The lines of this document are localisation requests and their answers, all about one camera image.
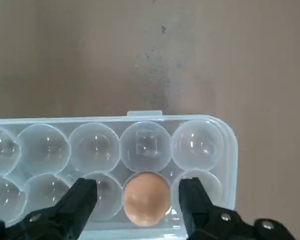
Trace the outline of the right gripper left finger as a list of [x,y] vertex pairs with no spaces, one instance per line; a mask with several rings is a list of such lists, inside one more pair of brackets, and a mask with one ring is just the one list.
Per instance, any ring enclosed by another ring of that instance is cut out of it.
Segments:
[[97,201],[97,182],[79,178],[56,205],[32,211],[9,227],[0,220],[0,240],[77,240]]

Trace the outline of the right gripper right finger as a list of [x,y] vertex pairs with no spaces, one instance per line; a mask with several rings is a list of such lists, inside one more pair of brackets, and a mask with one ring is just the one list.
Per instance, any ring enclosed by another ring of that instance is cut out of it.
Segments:
[[234,210],[216,206],[199,178],[179,182],[178,201],[189,240],[294,240],[280,222],[259,218],[247,224]]

